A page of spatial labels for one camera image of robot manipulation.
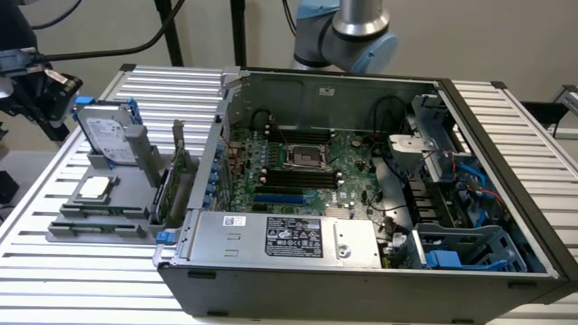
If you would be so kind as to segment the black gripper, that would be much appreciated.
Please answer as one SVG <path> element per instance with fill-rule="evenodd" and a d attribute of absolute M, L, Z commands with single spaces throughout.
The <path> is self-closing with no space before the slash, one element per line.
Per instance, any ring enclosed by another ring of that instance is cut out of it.
<path fill-rule="evenodd" d="M 70 134 L 64 120 L 83 86 L 82 79 L 44 69 L 15 77 L 12 86 L 12 110 L 40 127 L 51 141 L 62 142 Z"/>

